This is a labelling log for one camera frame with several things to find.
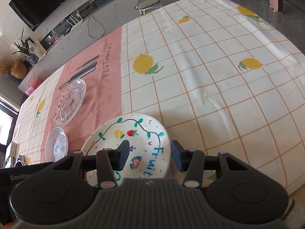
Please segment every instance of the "table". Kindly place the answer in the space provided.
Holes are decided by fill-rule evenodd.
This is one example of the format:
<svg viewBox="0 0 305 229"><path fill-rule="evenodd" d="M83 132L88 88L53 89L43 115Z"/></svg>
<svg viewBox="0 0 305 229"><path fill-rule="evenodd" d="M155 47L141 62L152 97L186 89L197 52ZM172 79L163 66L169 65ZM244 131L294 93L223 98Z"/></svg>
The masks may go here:
<svg viewBox="0 0 305 229"><path fill-rule="evenodd" d="M144 113L161 121L184 148L229 152L289 194L305 183L305 56L262 18L229 0L172 3L70 59L22 105L13 137L16 155L31 164L45 162L58 88L96 56L96 70L83 78L83 105L63 127L69 150L81 149L116 116ZM180 182L184 175L173 165L168 173ZM205 172L203 184L214 179L212 171Z"/></svg>

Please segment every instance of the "chair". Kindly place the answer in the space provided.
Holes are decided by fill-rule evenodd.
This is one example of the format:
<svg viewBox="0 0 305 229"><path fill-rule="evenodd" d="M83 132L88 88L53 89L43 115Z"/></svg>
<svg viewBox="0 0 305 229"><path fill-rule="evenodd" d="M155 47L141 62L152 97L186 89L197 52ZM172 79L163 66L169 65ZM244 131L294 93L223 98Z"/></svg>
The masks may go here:
<svg viewBox="0 0 305 229"><path fill-rule="evenodd" d="M158 6L160 1L161 0L138 0L135 9L138 9L141 15L145 15L146 11L153 7L160 8L161 6Z"/></svg>

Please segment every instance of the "painted fruit plate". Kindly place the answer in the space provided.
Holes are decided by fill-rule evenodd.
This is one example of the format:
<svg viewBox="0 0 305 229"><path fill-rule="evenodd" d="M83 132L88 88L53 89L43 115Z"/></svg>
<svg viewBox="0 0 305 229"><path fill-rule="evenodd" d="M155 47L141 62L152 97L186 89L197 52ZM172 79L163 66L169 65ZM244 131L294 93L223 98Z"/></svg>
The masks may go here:
<svg viewBox="0 0 305 229"><path fill-rule="evenodd" d="M145 114L127 114L114 118L98 128L81 151L84 156L100 150L116 149L129 140L129 157L122 171L113 171L118 185L124 177L162 178L170 165L170 137L164 126ZM91 186L97 186L96 171L86 173Z"/></svg>

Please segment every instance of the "grid pattern tablecloth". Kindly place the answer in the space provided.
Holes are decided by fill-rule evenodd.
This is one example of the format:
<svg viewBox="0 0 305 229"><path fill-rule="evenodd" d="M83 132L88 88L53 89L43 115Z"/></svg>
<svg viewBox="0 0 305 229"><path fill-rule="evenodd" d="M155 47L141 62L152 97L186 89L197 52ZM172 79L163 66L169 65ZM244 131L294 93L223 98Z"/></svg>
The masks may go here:
<svg viewBox="0 0 305 229"><path fill-rule="evenodd" d="M158 63L151 75L147 55ZM147 68L136 67L136 59ZM292 193L305 182L304 60L284 35L238 4L181 0L122 27L122 114L154 116L184 148L229 152ZM44 89L52 96L61 71L25 102L17 121L17 150L31 163L39 162L44 122L33 123L30 110ZM213 172L206 174L209 184Z"/></svg>

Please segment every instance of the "small white dish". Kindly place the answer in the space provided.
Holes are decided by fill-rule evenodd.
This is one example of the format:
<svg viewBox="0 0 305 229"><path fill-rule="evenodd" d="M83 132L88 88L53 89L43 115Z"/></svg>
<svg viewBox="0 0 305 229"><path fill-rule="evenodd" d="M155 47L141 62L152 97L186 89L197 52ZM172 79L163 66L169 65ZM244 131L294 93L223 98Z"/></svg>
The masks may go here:
<svg viewBox="0 0 305 229"><path fill-rule="evenodd" d="M56 162L68 154L68 138L60 127L55 127L45 143L45 160Z"/></svg>
<svg viewBox="0 0 305 229"><path fill-rule="evenodd" d="M100 150L116 149L123 140L130 144L129 157L122 171L114 171L117 184L124 177L162 178L170 165L170 137L164 126L145 114L126 114L116 117L88 138L81 151L84 156L96 155ZM96 171L86 173L91 186L97 186Z"/></svg>

